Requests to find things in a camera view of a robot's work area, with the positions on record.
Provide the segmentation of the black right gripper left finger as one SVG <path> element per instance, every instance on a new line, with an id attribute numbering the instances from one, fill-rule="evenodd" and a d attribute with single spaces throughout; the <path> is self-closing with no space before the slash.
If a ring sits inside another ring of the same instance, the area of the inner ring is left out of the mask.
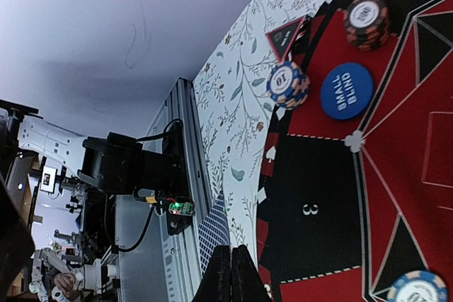
<path id="1" fill-rule="evenodd" d="M 193 302 L 230 302 L 230 256 L 228 245 L 218 245 L 214 249 Z"/>

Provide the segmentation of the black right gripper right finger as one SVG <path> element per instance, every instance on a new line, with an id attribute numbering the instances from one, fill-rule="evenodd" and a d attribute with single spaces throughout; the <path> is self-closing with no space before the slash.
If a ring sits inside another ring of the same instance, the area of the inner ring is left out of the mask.
<path id="1" fill-rule="evenodd" d="M 231 254 L 231 294 L 233 302 L 271 301 L 248 248 L 240 245 Z"/>

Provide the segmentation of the blue small blind button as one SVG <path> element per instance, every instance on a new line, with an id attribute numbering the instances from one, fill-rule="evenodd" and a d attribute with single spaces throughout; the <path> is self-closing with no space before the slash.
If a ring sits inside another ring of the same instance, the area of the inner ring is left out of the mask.
<path id="1" fill-rule="evenodd" d="M 360 115 L 374 95 L 374 79 L 365 66 L 348 62 L 334 68 L 321 87 L 321 107 L 335 120 Z"/>

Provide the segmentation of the red black chip stack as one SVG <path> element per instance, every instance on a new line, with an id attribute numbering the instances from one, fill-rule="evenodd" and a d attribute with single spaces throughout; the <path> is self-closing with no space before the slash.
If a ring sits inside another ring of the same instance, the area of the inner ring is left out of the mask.
<path id="1" fill-rule="evenodd" d="M 361 51 L 372 51 L 386 43 L 391 21 L 385 0 L 354 0 L 345 10 L 346 40 Z"/>

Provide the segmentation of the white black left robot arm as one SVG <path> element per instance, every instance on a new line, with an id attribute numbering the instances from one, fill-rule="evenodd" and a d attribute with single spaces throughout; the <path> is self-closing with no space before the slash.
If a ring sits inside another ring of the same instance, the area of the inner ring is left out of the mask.
<path id="1" fill-rule="evenodd" d="M 1 160 L 11 162 L 21 151 L 33 151 L 76 173 L 84 161 L 85 136 L 50 124 L 37 108 L 1 101 Z"/>

